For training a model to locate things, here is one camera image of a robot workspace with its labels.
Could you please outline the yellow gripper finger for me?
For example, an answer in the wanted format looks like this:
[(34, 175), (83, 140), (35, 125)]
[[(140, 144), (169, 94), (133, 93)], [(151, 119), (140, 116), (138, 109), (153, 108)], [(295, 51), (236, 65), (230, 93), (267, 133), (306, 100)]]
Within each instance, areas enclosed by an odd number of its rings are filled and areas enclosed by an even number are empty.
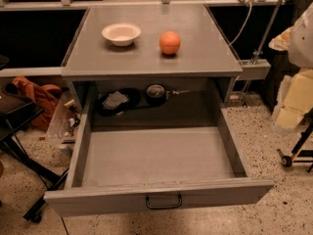
[(272, 119), (274, 131), (293, 131), (313, 109), (313, 70), (301, 70), (281, 82)]

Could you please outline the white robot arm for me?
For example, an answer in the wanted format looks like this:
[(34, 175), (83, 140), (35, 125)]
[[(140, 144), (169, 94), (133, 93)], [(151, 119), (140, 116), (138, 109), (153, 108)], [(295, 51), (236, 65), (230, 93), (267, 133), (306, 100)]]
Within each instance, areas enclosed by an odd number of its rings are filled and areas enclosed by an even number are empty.
[(300, 68), (281, 82), (272, 119), (273, 131), (284, 135), (293, 131), (313, 109), (313, 3), (293, 26), (273, 38), (269, 47), (287, 51), (291, 64)]

